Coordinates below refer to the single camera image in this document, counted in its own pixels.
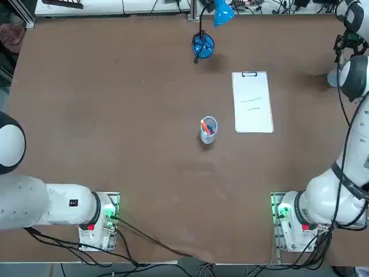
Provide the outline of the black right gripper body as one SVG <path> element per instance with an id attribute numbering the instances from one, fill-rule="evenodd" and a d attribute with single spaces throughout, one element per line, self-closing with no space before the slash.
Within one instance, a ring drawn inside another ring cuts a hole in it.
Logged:
<path id="1" fill-rule="evenodd" d="M 345 31 L 343 35 L 343 48 L 355 48 L 362 42 L 362 38 L 351 31 Z"/>

